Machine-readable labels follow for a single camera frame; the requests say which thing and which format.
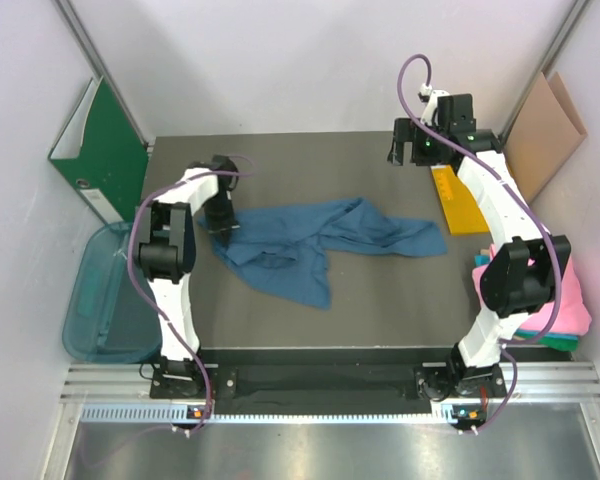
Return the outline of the blue t shirt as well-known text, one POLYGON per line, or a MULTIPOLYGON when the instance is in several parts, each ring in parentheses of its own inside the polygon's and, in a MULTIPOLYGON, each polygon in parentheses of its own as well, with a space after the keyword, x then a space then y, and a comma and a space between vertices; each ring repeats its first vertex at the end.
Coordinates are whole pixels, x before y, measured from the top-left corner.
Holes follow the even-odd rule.
POLYGON ((220 261, 251 288, 328 310, 329 251, 369 256, 433 257, 447 253, 430 220, 386 216, 357 197, 313 204, 246 209, 227 245, 213 239, 220 261))

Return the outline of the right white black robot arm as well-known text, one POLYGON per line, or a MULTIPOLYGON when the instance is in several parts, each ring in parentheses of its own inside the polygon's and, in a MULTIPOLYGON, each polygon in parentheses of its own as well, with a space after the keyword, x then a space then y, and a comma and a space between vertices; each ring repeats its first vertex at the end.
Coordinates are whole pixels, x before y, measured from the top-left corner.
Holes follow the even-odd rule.
POLYGON ((475 200, 495 248, 480 279, 480 312, 446 362, 451 393, 477 395, 495 385, 501 350, 522 324, 544 305, 560 305, 571 245, 533 217, 497 137, 477 127, 471 95, 424 83, 418 97, 422 116, 394 122, 389 162, 451 167, 475 200))

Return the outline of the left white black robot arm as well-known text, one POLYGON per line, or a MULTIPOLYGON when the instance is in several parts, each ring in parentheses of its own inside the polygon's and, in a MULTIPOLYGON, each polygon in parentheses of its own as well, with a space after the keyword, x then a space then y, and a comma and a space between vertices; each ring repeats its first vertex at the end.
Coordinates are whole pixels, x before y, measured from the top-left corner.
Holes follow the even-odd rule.
POLYGON ((189 283, 196 261, 194 215, 203 212, 213 239, 229 244, 239 228, 231 192, 241 175, 234 159, 215 155, 194 162, 168 187, 139 206, 129 239, 128 273, 141 273, 151 291, 139 293, 158 314, 161 349, 153 361, 154 399, 211 401, 209 374, 198 356, 200 339, 191 313, 189 283))

